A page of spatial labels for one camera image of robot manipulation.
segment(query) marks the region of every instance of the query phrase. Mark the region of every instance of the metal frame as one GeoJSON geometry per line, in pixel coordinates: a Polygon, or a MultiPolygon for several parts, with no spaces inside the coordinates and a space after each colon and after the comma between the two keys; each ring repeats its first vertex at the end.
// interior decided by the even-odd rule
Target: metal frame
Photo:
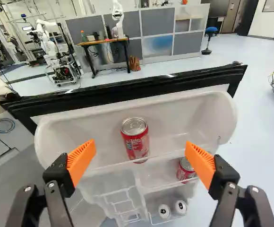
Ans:
{"type": "MultiPolygon", "coordinates": [[[[58,23],[57,19],[59,19],[59,18],[64,18],[64,16],[57,17],[57,16],[55,15],[54,9],[53,9],[53,7],[52,7],[50,1],[49,1],[49,0],[46,0],[46,1],[47,1],[47,3],[48,3],[48,6],[49,6],[49,8],[50,8],[52,14],[53,14],[53,18],[45,19],[45,20],[55,20],[55,22],[58,23]]],[[[17,39],[18,39],[18,43],[20,44],[21,49],[24,50],[24,53],[26,54],[28,61],[35,61],[36,58],[35,58],[35,56],[33,55],[32,51],[29,50],[29,49],[26,47],[26,45],[24,44],[24,42],[21,40],[21,34],[22,34],[22,33],[21,33],[21,31],[19,30],[18,25],[15,23],[15,22],[18,21],[18,20],[22,20],[22,18],[14,19],[14,16],[12,15],[11,10],[10,10],[8,4],[4,4],[4,5],[6,6],[7,12],[8,12],[9,15],[10,15],[10,19],[8,18],[7,23],[9,23],[9,24],[11,25],[11,27],[13,28],[13,32],[15,33],[15,35],[16,35],[16,37],[17,37],[17,39]]],[[[37,8],[37,5],[36,5],[35,2],[34,2],[34,5],[35,5],[35,7],[36,7],[35,10],[38,12],[38,8],[37,8]]],[[[39,16],[44,16],[44,15],[46,15],[46,13],[36,14],[36,15],[32,15],[32,16],[25,17],[25,18],[39,17],[39,16]]],[[[55,37],[54,33],[52,33],[52,37],[53,37],[54,41],[57,43],[56,37],[55,37]]]]}
{"type": "Polygon", "coordinates": [[[4,47],[6,48],[7,52],[9,53],[10,57],[14,61],[14,63],[19,63],[19,60],[15,53],[12,51],[12,44],[9,44],[8,41],[6,40],[6,37],[3,33],[3,31],[0,28],[0,41],[3,43],[4,47]]]}
{"type": "Polygon", "coordinates": [[[247,65],[232,64],[194,71],[135,79],[60,91],[39,96],[22,97],[15,101],[1,101],[0,105],[18,119],[32,134],[36,123],[33,116],[163,95],[201,87],[229,84],[227,92],[233,97],[247,65]]]}

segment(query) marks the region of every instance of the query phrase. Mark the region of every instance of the red soda can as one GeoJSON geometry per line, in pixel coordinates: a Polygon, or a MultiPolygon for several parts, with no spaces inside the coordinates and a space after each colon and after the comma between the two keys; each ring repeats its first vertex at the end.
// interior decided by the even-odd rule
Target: red soda can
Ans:
{"type": "MultiPolygon", "coordinates": [[[[130,160],[147,157],[149,137],[148,126],[144,119],[140,117],[125,119],[122,122],[120,132],[130,160]]],[[[143,163],[145,161],[142,160],[134,163],[143,163]]]]}
{"type": "Polygon", "coordinates": [[[188,162],[186,157],[183,157],[180,159],[179,167],[177,170],[176,177],[179,181],[183,181],[189,178],[192,178],[195,176],[194,168],[191,166],[191,164],[188,162]]]}

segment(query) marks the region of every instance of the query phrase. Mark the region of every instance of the can lid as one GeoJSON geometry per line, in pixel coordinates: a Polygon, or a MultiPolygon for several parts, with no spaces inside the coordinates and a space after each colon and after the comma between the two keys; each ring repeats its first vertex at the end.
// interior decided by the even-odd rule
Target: can lid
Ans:
{"type": "Polygon", "coordinates": [[[135,136],[146,130],[146,122],[140,117],[127,118],[122,122],[121,131],[129,136],[135,136]]]}
{"type": "Polygon", "coordinates": [[[180,159],[180,165],[185,170],[188,170],[188,171],[193,171],[194,170],[194,168],[189,163],[189,161],[186,159],[186,157],[183,157],[182,159],[180,159]]]}

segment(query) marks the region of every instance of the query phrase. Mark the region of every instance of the table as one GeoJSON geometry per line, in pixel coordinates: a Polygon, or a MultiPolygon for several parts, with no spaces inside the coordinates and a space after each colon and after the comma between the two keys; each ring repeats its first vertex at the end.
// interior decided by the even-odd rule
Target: table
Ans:
{"type": "Polygon", "coordinates": [[[124,53],[125,53],[125,56],[126,56],[128,73],[131,72],[130,69],[129,69],[129,63],[128,63],[127,41],[128,41],[128,38],[126,37],[126,38],[121,38],[121,39],[116,38],[116,39],[107,39],[107,40],[94,40],[94,41],[82,42],[82,43],[77,44],[78,46],[82,46],[85,50],[86,60],[90,64],[90,67],[91,67],[91,70],[92,70],[92,73],[93,73],[92,78],[95,78],[98,71],[95,71],[95,69],[94,69],[94,65],[93,65],[93,62],[92,62],[92,59],[91,59],[88,48],[90,46],[94,46],[94,45],[98,45],[98,44],[106,44],[106,43],[113,43],[113,42],[121,43],[123,48],[124,48],[124,53]]]}

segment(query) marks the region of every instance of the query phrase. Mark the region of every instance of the robotic arm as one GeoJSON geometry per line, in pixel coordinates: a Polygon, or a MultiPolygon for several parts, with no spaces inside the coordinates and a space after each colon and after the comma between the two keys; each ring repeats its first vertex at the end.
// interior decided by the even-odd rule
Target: robotic arm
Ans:
{"type": "Polygon", "coordinates": [[[119,20],[116,24],[116,27],[112,29],[113,36],[116,38],[125,38],[122,28],[122,23],[124,19],[123,8],[122,5],[118,2],[118,0],[113,0],[113,12],[112,12],[113,20],[119,20]]]}
{"type": "MultiPolygon", "coordinates": [[[[61,154],[43,173],[43,189],[26,185],[16,194],[6,227],[37,227],[42,210],[47,207],[51,226],[73,227],[64,197],[70,197],[87,166],[96,154],[94,140],[71,153],[61,154]]],[[[263,189],[237,186],[239,173],[220,155],[212,156],[187,141],[185,156],[208,193],[218,205],[210,227],[231,227],[235,209],[239,209],[244,227],[274,227],[274,215],[263,189]]]]}
{"type": "Polygon", "coordinates": [[[41,47],[49,56],[55,56],[59,51],[54,42],[50,40],[49,32],[47,31],[47,27],[49,26],[57,26],[55,22],[48,22],[44,20],[37,19],[36,21],[36,29],[31,32],[27,32],[27,35],[37,35],[37,37],[41,40],[41,47]]]}

